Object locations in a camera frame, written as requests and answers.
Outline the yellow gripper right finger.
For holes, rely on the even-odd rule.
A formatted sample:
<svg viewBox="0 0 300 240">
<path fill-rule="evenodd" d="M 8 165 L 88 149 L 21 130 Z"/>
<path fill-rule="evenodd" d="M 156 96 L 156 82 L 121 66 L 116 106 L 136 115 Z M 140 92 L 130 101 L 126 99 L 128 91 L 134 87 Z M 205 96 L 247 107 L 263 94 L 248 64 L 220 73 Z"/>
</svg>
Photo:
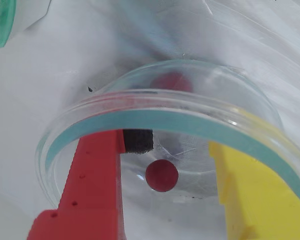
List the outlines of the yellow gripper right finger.
<svg viewBox="0 0 300 240">
<path fill-rule="evenodd" d="M 229 240 L 300 240 L 300 199 L 265 164 L 209 142 Z"/>
</svg>

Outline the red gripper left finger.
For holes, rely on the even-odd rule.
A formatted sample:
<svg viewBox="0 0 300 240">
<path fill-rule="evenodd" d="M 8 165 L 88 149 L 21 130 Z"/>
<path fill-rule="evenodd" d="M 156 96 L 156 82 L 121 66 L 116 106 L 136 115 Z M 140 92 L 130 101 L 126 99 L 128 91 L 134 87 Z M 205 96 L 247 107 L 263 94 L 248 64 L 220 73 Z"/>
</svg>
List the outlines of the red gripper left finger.
<svg viewBox="0 0 300 240">
<path fill-rule="evenodd" d="M 33 221 L 29 240 L 126 239 L 121 154 L 153 149 L 150 129 L 117 129 L 79 139 L 57 209 Z"/>
</svg>

